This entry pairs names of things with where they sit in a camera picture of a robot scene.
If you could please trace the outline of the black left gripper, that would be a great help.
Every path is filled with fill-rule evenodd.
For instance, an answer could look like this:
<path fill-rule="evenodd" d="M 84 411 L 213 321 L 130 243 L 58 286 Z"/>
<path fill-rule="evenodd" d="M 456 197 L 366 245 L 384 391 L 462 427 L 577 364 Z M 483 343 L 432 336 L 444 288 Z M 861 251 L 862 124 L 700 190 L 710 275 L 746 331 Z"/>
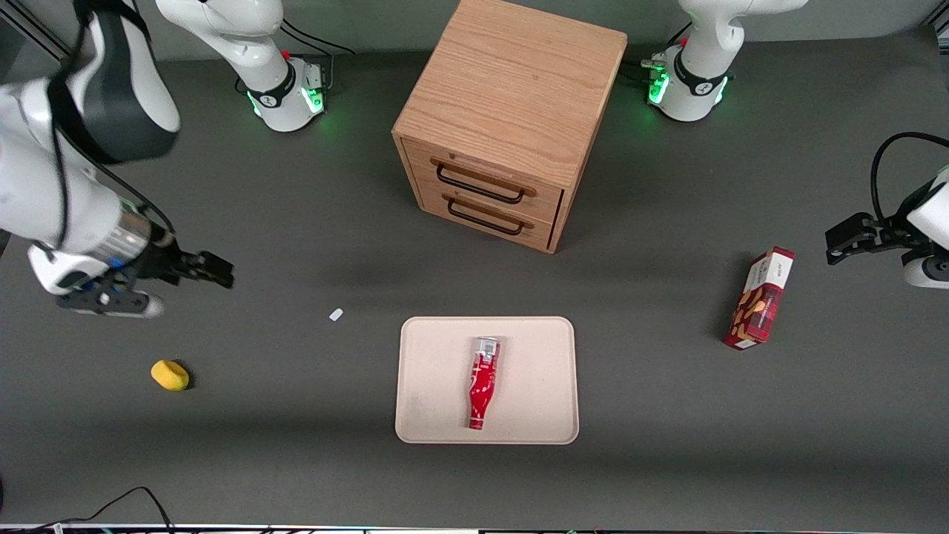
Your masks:
<path fill-rule="evenodd" d="M 882 213 L 877 195 L 877 219 L 882 224 L 882 243 L 901 247 L 913 254 L 932 254 L 933 186 L 916 189 L 890 216 Z M 856 213 L 826 232 L 826 260 L 830 266 L 857 254 L 878 253 L 878 231 L 868 213 Z"/>

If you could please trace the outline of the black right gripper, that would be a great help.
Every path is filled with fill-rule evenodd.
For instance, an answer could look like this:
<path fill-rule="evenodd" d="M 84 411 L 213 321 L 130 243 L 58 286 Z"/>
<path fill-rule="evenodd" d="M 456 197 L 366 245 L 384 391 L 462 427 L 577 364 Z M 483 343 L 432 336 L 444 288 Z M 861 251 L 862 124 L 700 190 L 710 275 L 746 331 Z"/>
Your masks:
<path fill-rule="evenodd" d="M 186 263 L 192 254 L 181 251 L 175 234 L 163 234 L 150 240 L 145 250 L 129 264 L 129 281 L 161 280 L 173 286 L 182 278 L 214 283 L 225 289 L 234 287 L 234 265 L 211 252 L 199 252 L 194 257 L 194 270 Z"/>

